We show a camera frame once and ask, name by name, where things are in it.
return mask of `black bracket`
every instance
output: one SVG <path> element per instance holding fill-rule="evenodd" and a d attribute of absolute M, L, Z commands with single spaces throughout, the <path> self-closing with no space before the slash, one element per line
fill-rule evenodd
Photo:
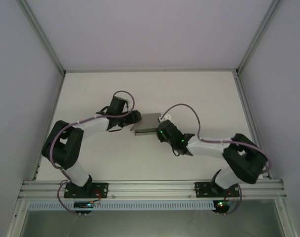
<path fill-rule="evenodd" d="M 91 198 L 91 199 L 98 199 L 99 195 L 100 198 L 107 198 L 107 194 L 109 191 L 109 184 L 108 183 L 91 183 L 92 188 L 87 194 L 83 194 L 80 192 L 76 185 L 72 183 L 66 184 L 64 198 Z"/>
<path fill-rule="evenodd" d="M 232 194 L 230 192 L 233 193 L 234 197 L 240 197 L 240 192 L 237 184 L 232 185 L 227 190 L 224 190 L 224 192 L 221 194 L 217 194 L 212 191 L 211 182 L 196 182 L 194 190 L 196 192 L 197 198 L 225 198 L 226 196 L 232 198 Z"/>

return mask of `white ceiling panel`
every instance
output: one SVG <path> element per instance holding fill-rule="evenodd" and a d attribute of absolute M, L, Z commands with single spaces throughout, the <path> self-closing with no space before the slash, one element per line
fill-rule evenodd
<path fill-rule="evenodd" d="M 236 68 L 270 0 L 28 0 L 67 70 Z"/>

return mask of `vent grille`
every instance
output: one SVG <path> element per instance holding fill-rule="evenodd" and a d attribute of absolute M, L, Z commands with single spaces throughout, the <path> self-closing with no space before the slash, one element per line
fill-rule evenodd
<path fill-rule="evenodd" d="M 74 202 L 66 201 L 67 208 L 74 210 Z M 30 211 L 57 211 L 64 210 L 57 201 L 31 201 Z M 213 201 L 101 201 L 95 204 L 92 210 L 125 211 L 125 210 L 215 210 Z"/>

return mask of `white table surface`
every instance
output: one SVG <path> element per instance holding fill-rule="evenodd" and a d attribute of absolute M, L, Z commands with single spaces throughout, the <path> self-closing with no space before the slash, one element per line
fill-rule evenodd
<path fill-rule="evenodd" d="M 53 124 L 91 117 L 110 104 L 117 90 L 131 92 L 141 113 L 163 113 L 177 103 L 193 106 L 200 116 L 202 137 L 243 133 L 250 138 L 232 72 L 67 73 Z M 197 132 L 196 118 L 188 108 L 176 107 L 170 114 L 183 133 Z M 227 167 L 218 158 L 175 157 L 156 135 L 134 136 L 130 127 L 85 139 L 79 161 L 93 180 L 211 179 L 217 170 Z M 43 158 L 37 180 L 62 179 Z"/>

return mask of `glass panel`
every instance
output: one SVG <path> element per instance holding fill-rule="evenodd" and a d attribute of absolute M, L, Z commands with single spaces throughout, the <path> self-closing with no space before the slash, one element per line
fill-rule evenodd
<path fill-rule="evenodd" d="M 282 237 L 272 201 L 243 201 L 229 216 L 212 211 L 30 211 L 21 237 Z"/>

